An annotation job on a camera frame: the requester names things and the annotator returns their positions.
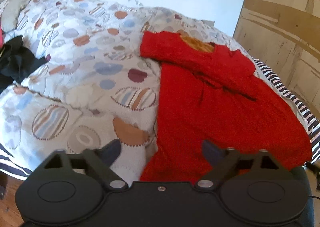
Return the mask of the red knitted sweater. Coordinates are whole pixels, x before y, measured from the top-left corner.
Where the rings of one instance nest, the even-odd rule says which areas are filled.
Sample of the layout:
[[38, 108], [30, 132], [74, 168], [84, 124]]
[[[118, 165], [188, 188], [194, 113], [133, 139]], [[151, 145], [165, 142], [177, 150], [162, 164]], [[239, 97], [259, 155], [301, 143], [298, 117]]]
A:
[[239, 50], [172, 32], [145, 32], [140, 55], [161, 63], [158, 150], [142, 181], [195, 183], [211, 170], [202, 143], [261, 149], [286, 169], [312, 158], [309, 136], [285, 100]]

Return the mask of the patterned white duvet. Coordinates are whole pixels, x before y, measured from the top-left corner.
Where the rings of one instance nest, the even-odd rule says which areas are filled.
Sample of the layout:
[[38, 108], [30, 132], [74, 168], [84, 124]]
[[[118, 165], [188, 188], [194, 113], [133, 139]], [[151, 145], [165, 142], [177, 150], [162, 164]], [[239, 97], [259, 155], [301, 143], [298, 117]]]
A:
[[5, 39], [22, 36], [48, 62], [1, 93], [1, 172], [26, 179], [53, 151], [78, 154], [121, 139], [112, 170], [140, 178], [156, 149], [160, 66], [144, 59], [145, 31], [240, 45], [203, 21], [160, 7], [100, 0], [31, 0]]

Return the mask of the striped bed sheet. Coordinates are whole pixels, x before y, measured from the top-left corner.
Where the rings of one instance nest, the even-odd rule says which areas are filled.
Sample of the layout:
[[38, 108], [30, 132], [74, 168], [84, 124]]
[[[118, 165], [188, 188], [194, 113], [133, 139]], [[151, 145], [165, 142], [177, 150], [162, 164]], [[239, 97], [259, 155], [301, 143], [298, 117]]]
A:
[[311, 163], [319, 163], [319, 119], [313, 115], [307, 105], [296, 94], [291, 92], [282, 83], [280, 77], [269, 66], [257, 58], [251, 58], [251, 60], [257, 69], [255, 75], [261, 78], [275, 93], [287, 102], [302, 126], [304, 126], [311, 143]]

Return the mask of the black garment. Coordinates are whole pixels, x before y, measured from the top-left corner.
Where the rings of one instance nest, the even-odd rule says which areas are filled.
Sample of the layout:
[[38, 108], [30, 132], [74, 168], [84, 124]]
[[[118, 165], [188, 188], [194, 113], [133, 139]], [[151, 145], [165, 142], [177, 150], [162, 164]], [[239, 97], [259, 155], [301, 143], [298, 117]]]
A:
[[23, 46], [22, 36], [17, 36], [1, 47], [0, 91], [3, 92], [14, 81], [21, 83], [48, 60], [38, 59], [32, 51]]

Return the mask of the wooden wardrobe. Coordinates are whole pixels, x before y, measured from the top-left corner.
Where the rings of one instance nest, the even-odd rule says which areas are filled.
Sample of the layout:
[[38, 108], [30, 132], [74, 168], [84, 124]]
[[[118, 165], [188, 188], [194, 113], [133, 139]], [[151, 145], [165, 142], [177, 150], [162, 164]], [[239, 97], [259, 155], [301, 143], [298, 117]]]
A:
[[319, 117], [319, 0], [244, 0], [233, 37]]

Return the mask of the pink garment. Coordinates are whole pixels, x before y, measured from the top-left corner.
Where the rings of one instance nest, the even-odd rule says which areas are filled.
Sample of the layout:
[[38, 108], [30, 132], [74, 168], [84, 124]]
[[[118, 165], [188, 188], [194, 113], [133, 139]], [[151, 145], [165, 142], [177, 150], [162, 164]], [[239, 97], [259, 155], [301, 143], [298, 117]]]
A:
[[5, 33], [3, 32], [2, 28], [0, 27], [0, 48], [4, 45]]

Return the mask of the grey white pillow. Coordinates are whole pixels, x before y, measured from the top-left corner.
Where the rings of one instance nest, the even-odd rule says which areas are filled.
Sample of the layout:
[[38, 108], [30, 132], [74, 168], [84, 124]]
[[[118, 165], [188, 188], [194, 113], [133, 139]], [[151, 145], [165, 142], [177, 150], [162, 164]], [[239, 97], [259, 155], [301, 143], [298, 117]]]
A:
[[17, 26], [20, 12], [31, 0], [4, 0], [1, 2], [1, 29], [10, 32]]

